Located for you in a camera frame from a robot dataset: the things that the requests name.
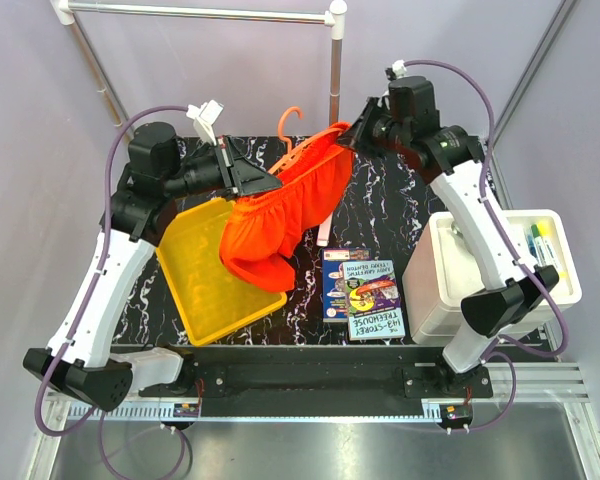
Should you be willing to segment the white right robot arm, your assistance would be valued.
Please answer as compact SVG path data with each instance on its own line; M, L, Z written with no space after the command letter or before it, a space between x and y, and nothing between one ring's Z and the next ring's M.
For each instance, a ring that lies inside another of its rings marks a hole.
M433 84L423 76L392 76L382 97L371 97L338 145L364 156L395 155L429 185L452 215L474 256L483 289L460 303L463 321L444 347L434 384L456 396L508 327L559 282L552 265L540 266L512 243L501 207L485 180L487 161L478 137L444 127Z

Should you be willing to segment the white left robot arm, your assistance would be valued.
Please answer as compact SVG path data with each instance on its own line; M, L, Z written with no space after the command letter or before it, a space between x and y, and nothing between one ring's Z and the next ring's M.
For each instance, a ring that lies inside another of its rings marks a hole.
M105 190L96 250L71 309L48 344L24 356L25 370L40 381L38 402L52 389L110 412L147 387L163 385L176 396L194 388L196 372L180 349L117 355L111 346L131 288L176 219L179 199L213 191L251 197L282 185L246 159L230 137L200 140L183 154L169 123L135 131L118 184Z

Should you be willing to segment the orange shorts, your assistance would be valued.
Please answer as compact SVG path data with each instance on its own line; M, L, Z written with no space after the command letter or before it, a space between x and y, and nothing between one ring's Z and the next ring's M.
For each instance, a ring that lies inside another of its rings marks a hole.
M289 260L304 232L327 219L350 182L354 154L336 144L349 128L337 122L305 139L274 164L281 188L236 201L219 246L231 274L272 293L294 288Z

